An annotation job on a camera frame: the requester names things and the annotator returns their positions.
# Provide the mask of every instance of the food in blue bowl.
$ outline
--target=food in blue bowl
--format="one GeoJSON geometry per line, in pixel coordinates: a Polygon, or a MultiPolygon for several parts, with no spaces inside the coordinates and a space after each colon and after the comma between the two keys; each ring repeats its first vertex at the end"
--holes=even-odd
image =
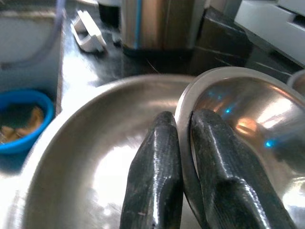
{"type": "Polygon", "coordinates": [[[29,151],[54,116],[52,101],[35,90],[0,94],[0,154],[29,151]]]}

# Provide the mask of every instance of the kitchen counter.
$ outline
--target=kitchen counter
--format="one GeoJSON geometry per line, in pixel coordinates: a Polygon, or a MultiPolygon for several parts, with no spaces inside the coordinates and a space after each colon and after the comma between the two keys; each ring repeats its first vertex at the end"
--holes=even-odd
{"type": "Polygon", "coordinates": [[[62,63],[63,109],[86,90],[124,77],[149,73],[176,73],[197,76],[223,66],[239,66],[261,71],[286,83],[291,74],[302,69],[262,39],[237,26],[214,9],[207,10],[200,38],[191,56],[130,57],[113,45],[113,30],[100,20],[97,5],[69,2],[64,22],[62,63]],[[107,42],[105,53],[85,53],[79,49],[71,32],[76,10],[87,10],[107,42]]]}

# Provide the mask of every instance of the blue bowl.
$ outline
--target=blue bowl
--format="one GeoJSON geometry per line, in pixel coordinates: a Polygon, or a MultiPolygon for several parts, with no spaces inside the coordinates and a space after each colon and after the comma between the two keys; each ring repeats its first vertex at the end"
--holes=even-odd
{"type": "Polygon", "coordinates": [[[0,145],[0,154],[16,154],[29,151],[39,135],[48,126],[54,117],[52,101],[43,93],[35,90],[18,90],[0,94],[0,110],[4,110],[11,103],[35,103],[44,113],[44,120],[33,133],[13,142],[0,145]]]}

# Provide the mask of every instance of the stainless steel container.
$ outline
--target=stainless steel container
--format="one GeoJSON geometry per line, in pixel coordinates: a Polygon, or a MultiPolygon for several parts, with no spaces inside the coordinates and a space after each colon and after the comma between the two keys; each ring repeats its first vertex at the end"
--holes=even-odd
{"type": "Polygon", "coordinates": [[[122,0],[124,52],[191,50],[205,0],[122,0]]]}

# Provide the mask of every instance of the black countertop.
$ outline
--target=black countertop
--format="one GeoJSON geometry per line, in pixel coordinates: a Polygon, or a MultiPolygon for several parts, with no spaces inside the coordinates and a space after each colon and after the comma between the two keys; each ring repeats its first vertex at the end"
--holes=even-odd
{"type": "Polygon", "coordinates": [[[113,45],[112,32],[100,20],[98,6],[75,2],[67,5],[64,22],[64,52],[62,65],[62,108],[84,90],[101,86],[124,77],[175,73],[197,76],[223,66],[247,67],[261,71],[286,83],[302,69],[262,39],[237,26],[231,19],[210,8],[206,11],[200,38],[191,56],[130,57],[121,47],[113,45]],[[80,50],[71,32],[71,20],[76,10],[87,10],[107,42],[108,52],[86,53],[80,50]]]}

